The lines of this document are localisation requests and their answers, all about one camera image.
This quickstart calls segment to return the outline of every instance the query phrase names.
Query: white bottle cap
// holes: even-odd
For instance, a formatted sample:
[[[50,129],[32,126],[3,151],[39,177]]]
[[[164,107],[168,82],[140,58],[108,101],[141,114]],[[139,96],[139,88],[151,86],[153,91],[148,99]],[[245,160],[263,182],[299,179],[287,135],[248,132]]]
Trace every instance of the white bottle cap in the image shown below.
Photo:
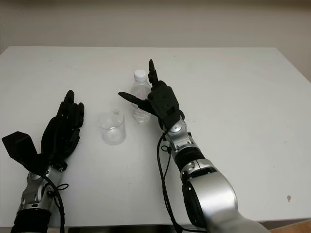
[[[146,71],[144,71],[142,69],[136,70],[134,73],[134,79],[135,79],[135,81],[137,81],[139,83],[143,83],[143,82],[147,81]]]

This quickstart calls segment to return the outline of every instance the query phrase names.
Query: wire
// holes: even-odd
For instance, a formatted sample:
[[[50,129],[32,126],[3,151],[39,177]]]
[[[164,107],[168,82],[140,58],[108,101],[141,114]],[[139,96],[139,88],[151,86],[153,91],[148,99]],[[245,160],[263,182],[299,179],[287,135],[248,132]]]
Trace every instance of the wire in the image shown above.
[[[163,192],[165,207],[167,209],[167,212],[170,215],[172,224],[174,225],[174,228],[175,228],[177,233],[181,233],[182,231],[206,233],[206,231],[202,231],[202,230],[191,230],[191,229],[183,228],[175,220],[175,217],[174,217],[174,214],[173,214],[173,211],[172,211],[172,207],[171,207],[171,204],[170,204],[169,196],[167,194],[166,185],[165,185],[165,175],[166,175],[167,169],[169,167],[170,159],[169,159],[168,164],[167,164],[165,175],[163,175],[163,170],[162,170],[161,160],[160,160],[160,145],[161,145],[161,142],[162,142],[163,138],[165,137],[165,135],[167,133],[168,133],[168,130],[166,132],[164,132],[163,135],[160,137],[159,142],[157,143],[157,147],[156,147],[156,159],[157,159],[157,164],[158,164],[159,171],[160,171],[160,176],[161,176],[162,192]]]
[[[54,193],[56,196],[53,197],[54,201],[55,201],[55,204],[59,210],[59,214],[60,214],[60,233],[65,233],[65,211],[64,211],[64,205],[63,205],[63,201],[62,201],[62,198],[59,194],[59,187],[61,186],[64,186],[64,185],[68,185],[68,184],[61,184],[59,186],[55,186],[54,183],[47,177],[47,176],[41,176],[43,179],[45,179],[49,185],[53,188],[54,190]]]
[[[167,170],[169,169],[170,161],[171,161],[171,154],[169,154],[169,160],[167,162],[167,166],[166,166],[166,169],[165,169],[165,172],[164,172],[164,179],[166,177]]]
[[[169,169],[169,165],[170,165],[170,161],[171,161],[171,151],[172,151],[172,148],[163,145],[163,146],[161,147],[161,150],[163,150],[163,151],[165,151],[165,152],[167,152],[167,153],[169,154],[169,160],[168,160],[168,162],[167,162],[167,166],[166,166],[166,169],[165,169],[165,172],[164,172],[164,179],[165,179],[166,173],[167,173],[167,171],[168,171],[168,169]]]

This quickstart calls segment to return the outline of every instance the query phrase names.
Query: tabletop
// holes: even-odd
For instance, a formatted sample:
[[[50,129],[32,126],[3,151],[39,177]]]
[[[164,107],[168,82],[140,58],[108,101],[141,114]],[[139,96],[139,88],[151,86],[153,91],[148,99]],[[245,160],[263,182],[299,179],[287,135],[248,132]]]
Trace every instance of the tabletop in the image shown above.
[[[227,177],[239,210],[257,221],[311,217],[311,84],[274,48],[9,47],[0,55],[0,136],[29,134],[40,152],[68,90],[85,105],[80,142],[61,183],[66,226],[170,224],[156,145],[157,119],[137,124],[129,91],[153,59],[204,156]],[[106,144],[98,114],[119,109],[127,137]],[[161,154],[163,164],[167,154]],[[26,169],[0,143],[0,227],[13,225]],[[166,179],[176,220],[188,224],[179,171]],[[54,210],[51,226],[59,224]]]

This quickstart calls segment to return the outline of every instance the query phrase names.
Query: robotic arm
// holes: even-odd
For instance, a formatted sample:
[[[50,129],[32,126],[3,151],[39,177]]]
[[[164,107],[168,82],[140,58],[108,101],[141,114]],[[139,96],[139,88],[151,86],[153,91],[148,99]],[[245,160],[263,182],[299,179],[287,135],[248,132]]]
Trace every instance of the robotic arm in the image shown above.
[[[64,233],[65,213],[58,191],[68,184],[57,185],[67,168],[65,160],[79,142],[84,117],[83,104],[76,104],[73,99],[74,92],[70,90],[43,133],[41,154],[37,154],[28,134],[15,132],[2,139],[10,157],[29,171],[11,233],[47,232],[54,202],[61,215],[60,233]]]
[[[149,61],[148,77],[153,87],[147,100],[140,100],[124,92],[119,92],[119,95],[158,117],[160,127],[164,131],[158,149],[163,138],[172,148],[173,159],[180,171],[184,203],[191,223],[196,227],[205,228],[210,233],[268,233],[262,225],[244,218],[239,213],[237,197],[231,184],[213,163],[203,156],[191,134],[187,132],[184,115],[179,110],[173,90],[158,80],[152,60]],[[163,194],[166,199],[165,185]],[[176,231],[182,232],[183,228],[176,223],[167,200],[166,207]]]

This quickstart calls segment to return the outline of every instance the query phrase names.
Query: plastic water bottle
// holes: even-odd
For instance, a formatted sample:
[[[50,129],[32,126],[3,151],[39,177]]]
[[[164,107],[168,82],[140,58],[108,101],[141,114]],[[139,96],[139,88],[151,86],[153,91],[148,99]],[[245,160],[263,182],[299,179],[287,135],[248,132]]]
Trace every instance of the plastic water bottle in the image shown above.
[[[131,94],[141,100],[145,100],[151,92],[151,87],[147,83],[147,73],[144,70],[138,69],[134,73],[134,83],[131,88]],[[133,106],[133,117],[137,123],[145,123],[150,119],[150,113],[147,113],[138,108],[137,104]]]

